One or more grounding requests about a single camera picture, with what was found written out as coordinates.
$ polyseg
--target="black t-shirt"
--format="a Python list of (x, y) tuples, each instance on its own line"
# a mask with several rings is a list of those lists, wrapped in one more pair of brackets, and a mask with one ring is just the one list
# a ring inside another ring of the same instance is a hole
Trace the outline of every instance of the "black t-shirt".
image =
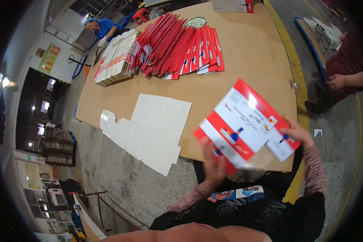
[(149, 229), (166, 230), (196, 222), (219, 228), (238, 225), (262, 231), (272, 241), (314, 241), (323, 229), (324, 196), (316, 192), (299, 198), (295, 204), (261, 186), (212, 194), (182, 213), (167, 212)]

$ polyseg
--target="concrete floor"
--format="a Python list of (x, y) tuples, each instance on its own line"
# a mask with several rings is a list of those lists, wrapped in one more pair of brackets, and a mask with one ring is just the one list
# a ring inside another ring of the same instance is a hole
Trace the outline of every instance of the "concrete floor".
[[(328, 19), (342, 32), (344, 29), (318, 0), (271, 0), (270, 3), (289, 32), (303, 69), (309, 99), (315, 100), (314, 82), (320, 82), (318, 70), (303, 37), (293, 24), (293, 17)], [(95, 51), (96, 48), (89, 51), (89, 61)], [(84, 81), (85, 75), (81, 73), (56, 107), (55, 116), (57, 119), (62, 117), (58, 121), (62, 122), (63, 128), (71, 130), (78, 140), (77, 167), (62, 168), (62, 178), (77, 180), (86, 192), (107, 190), (102, 197), (131, 223), (146, 229), (169, 204), (197, 185), (192, 162), (179, 158), (177, 164), (172, 165), (168, 177), (164, 177), (131, 157), (102, 131), (75, 120), (73, 113)], [(318, 135), (315, 142), (321, 151), (331, 193), (325, 207), (327, 216), (324, 229), (318, 239), (321, 241), (328, 235), (330, 226), (334, 228), (346, 216), (362, 183), (363, 133), (359, 129), (363, 128), (363, 92), (357, 97), (351, 95), (344, 99), (322, 117), (311, 115), (311, 133), (314, 128), (323, 130), (323, 137)], [(358, 167), (358, 174), (354, 182), (355, 167)], [(89, 201), (92, 212), (99, 218), (96, 197), (89, 197)], [(110, 228), (110, 233), (129, 230), (122, 220), (112, 216), (109, 208), (104, 205), (101, 208), (104, 227)]]

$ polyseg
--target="white glove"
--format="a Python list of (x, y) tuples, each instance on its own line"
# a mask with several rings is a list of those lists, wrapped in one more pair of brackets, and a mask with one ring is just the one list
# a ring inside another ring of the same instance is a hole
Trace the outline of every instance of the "white glove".
[(103, 37), (103, 38), (102, 38), (102, 39), (98, 42), (98, 47), (102, 47), (102, 46), (104, 45), (105, 41), (106, 41), (106, 36), (105, 36), (105, 37)]

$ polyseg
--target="round tray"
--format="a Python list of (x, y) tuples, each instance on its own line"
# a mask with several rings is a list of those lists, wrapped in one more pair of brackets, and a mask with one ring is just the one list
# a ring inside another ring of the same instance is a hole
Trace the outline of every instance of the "round tray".
[(206, 24), (206, 19), (204, 17), (194, 17), (190, 20), (188, 20), (184, 26), (185, 27), (188, 27), (188, 26), (192, 26), (192, 27), (195, 27), (196, 29), (202, 27), (203, 25)]

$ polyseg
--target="hand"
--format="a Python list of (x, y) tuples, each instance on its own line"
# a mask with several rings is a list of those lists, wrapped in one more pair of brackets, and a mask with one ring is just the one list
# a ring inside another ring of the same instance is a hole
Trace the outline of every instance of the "hand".
[(308, 149), (315, 144), (309, 132), (301, 127), (300, 124), (286, 115), (283, 115), (282, 118), (289, 124), (289, 128), (280, 129), (281, 133), (287, 134), (291, 138), (300, 141), (303, 144), (304, 149)]
[(103, 38), (102, 38), (102, 39), (98, 42), (98, 47), (102, 47), (102, 46), (104, 45), (105, 41), (106, 41), (106, 36), (105, 36), (105, 37), (103, 37)]
[(204, 160), (203, 168), (205, 180), (202, 182), (203, 190), (213, 192), (221, 185), (224, 179), (225, 159), (220, 156), (218, 164), (214, 160), (213, 143), (206, 137), (202, 141)]
[(346, 76), (335, 74), (329, 77), (329, 81), (327, 81), (327, 84), (331, 88), (331, 90), (336, 91), (340, 88), (346, 86)]

